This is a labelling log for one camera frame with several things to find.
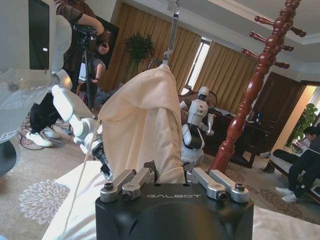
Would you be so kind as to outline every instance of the potted plant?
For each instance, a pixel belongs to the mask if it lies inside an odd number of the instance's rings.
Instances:
[[[316,111],[318,111],[318,109],[313,103],[309,103],[305,106],[302,115],[300,116],[291,135],[288,138],[288,141],[286,142],[287,147],[291,147],[294,141],[298,139],[302,140],[304,138],[304,130],[307,127],[310,127],[317,117],[317,115],[315,114]]]
[[[125,71],[124,83],[138,74],[139,63],[154,55],[154,43],[151,34],[145,36],[139,32],[124,41],[125,50],[129,53],[129,64]]]

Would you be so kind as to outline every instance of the man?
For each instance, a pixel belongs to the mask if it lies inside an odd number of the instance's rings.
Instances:
[[[320,133],[316,127],[307,127],[304,130],[306,138],[310,141],[310,144],[304,142],[298,142],[302,149],[305,149],[303,154],[299,157],[290,153],[283,153],[280,150],[276,150],[278,154],[273,155],[280,157],[281,159],[292,163],[293,165],[289,169],[288,174],[288,188],[276,187],[275,189],[285,195],[282,197],[287,203],[292,203],[297,200],[305,191],[309,189],[312,183],[320,176]],[[298,176],[305,170],[301,186],[297,188]]]
[[[109,51],[108,45],[108,34],[104,33],[104,26],[100,21],[96,19],[94,12],[91,8],[84,2],[84,0],[54,0],[56,4],[56,14],[65,17],[71,24],[80,24],[93,27],[98,35],[100,44],[97,46],[97,51],[105,55]],[[70,52],[77,52],[79,36],[73,35],[71,47],[68,50]],[[65,69],[70,76],[75,70],[75,59],[77,59],[77,54],[65,62],[63,69]],[[100,76],[102,76],[105,70],[105,65],[99,59],[94,60],[96,68],[96,77],[92,80],[93,83],[97,83]],[[26,134],[26,138],[34,142],[40,147],[52,147],[53,143],[49,139],[43,138],[40,132],[43,130],[44,134],[48,138],[58,139],[61,135],[54,131],[51,126],[59,118],[59,113],[53,104],[53,96],[49,92],[41,102],[41,104],[34,104],[30,111],[30,126],[31,131]]]
[[[292,153],[289,153],[289,152],[284,151],[282,149],[277,149],[272,153],[272,155],[277,157],[277,158],[280,158],[280,159],[282,159],[282,160],[284,160],[284,161],[286,161],[288,163],[291,163],[291,164],[296,163],[299,160],[300,156],[310,146],[311,141],[314,139],[313,135],[315,135],[315,136],[319,135],[320,134],[320,130],[318,128],[316,128],[316,127],[309,126],[303,131],[303,133],[305,135],[305,139],[303,141],[297,141],[297,143],[296,143],[296,145],[300,148],[299,152],[297,152],[296,154],[292,154]],[[311,148],[316,148],[316,149],[320,148],[320,140],[319,140],[319,142],[313,142]],[[267,159],[270,156],[271,156],[271,152],[269,152],[269,151],[260,154],[260,158],[262,158],[262,159]]]

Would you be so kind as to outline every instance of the carpet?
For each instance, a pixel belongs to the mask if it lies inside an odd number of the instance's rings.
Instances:
[[[22,135],[28,132],[28,120]],[[40,240],[67,197],[69,189],[56,186],[55,179],[80,165],[85,155],[64,134],[53,147],[41,149],[18,133],[23,144],[16,167],[0,177],[0,235],[8,240]]]
[[[250,159],[248,152],[244,157]],[[202,168],[208,168],[213,157],[206,155]],[[260,208],[285,214],[313,224],[320,225],[320,204],[309,195],[304,194],[295,203],[286,203],[275,187],[287,188],[288,178],[279,171],[275,173],[263,172],[268,159],[256,156],[251,169],[234,163],[229,163],[225,174],[236,183],[241,183],[250,191],[254,204]]]
[[[28,121],[21,127],[25,134]],[[64,186],[57,186],[55,179],[66,174],[84,160],[80,148],[64,134],[52,148],[29,150],[21,148],[17,166],[0,177],[0,235],[9,240],[40,240],[55,213],[69,193]],[[27,148],[37,148],[27,139],[21,143]],[[202,168],[208,168],[213,157],[206,155]],[[227,175],[244,184],[251,192],[255,205],[286,214],[315,224],[320,224],[320,205],[304,195],[297,203],[284,203],[276,186],[285,187],[287,178],[279,172],[264,173],[265,159],[256,157],[252,169],[230,163]]]

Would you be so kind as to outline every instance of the metal screw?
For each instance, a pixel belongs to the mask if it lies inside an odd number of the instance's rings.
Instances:
[[[112,189],[114,189],[114,184],[112,182],[107,182],[106,184],[104,184],[104,189],[107,191],[111,191]]]
[[[125,201],[130,201],[132,199],[132,194],[131,192],[124,192],[122,194],[122,199],[125,200]]]
[[[235,184],[235,189],[237,189],[237,190],[240,191],[240,192],[244,192],[246,188],[245,188],[245,186],[242,185],[241,183],[236,183],[236,184]]]
[[[219,201],[225,201],[227,199],[227,193],[225,191],[219,191],[216,196]]]

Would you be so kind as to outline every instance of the metal hook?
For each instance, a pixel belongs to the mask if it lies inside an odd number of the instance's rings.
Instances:
[[[179,13],[180,13],[179,0],[169,1],[167,9],[168,9],[168,11],[173,12],[173,19],[172,19],[172,25],[171,25],[169,46],[168,46],[168,49],[164,52],[162,64],[168,65],[170,55],[174,50],[176,33],[177,33],[177,29],[178,29],[178,20],[179,20]]]

